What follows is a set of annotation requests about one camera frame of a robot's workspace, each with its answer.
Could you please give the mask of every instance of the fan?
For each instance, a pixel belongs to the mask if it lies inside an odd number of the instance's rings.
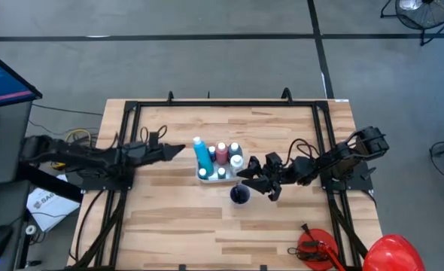
[[[384,10],[391,1],[381,9],[381,18],[397,17],[406,27],[421,30],[421,46],[434,39],[426,41],[425,30],[442,26],[436,35],[444,30],[444,0],[394,0],[396,14],[386,15]]]

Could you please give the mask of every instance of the pink bottle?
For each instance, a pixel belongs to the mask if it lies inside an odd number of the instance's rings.
[[[217,148],[215,149],[215,160],[221,166],[227,164],[229,161],[229,149],[222,142],[217,144]]]

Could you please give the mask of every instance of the computer screen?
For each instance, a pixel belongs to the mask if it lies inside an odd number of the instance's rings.
[[[0,106],[39,98],[41,93],[0,60]]]

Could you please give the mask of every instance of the wooden tabletop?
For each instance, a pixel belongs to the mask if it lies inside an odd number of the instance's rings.
[[[348,102],[328,102],[339,142],[355,130],[351,107]],[[123,99],[107,101],[98,148],[108,147],[119,131],[124,103]],[[322,113],[320,116],[328,149]],[[237,206],[229,195],[234,183],[202,184],[195,177],[192,138],[200,136],[207,145],[238,142],[246,165],[251,155],[263,162],[265,154],[272,151],[285,160],[289,144],[296,138],[317,146],[310,108],[142,109],[139,128],[146,126],[157,131],[162,125],[168,127],[162,142],[187,147],[171,162],[137,169],[126,201],[117,269],[177,269],[181,263],[188,269],[259,269],[261,264],[269,269],[308,269],[302,261],[287,254],[287,249],[297,245],[303,223],[332,234],[327,196],[320,188],[319,179],[308,187],[283,186],[278,202],[251,190],[250,200]],[[292,157],[296,155],[302,154],[293,151]],[[81,254],[99,234],[106,194],[102,194],[88,216],[82,232]],[[84,197],[75,237],[95,195],[96,191]],[[382,236],[374,203],[359,191],[349,191],[348,198],[355,231],[370,248]],[[343,236],[350,263],[348,241]],[[104,263],[108,263],[111,236],[107,240]]]

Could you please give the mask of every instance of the red helmet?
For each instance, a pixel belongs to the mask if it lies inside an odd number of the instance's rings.
[[[383,236],[367,252],[363,271],[425,271],[416,249],[397,234]]]

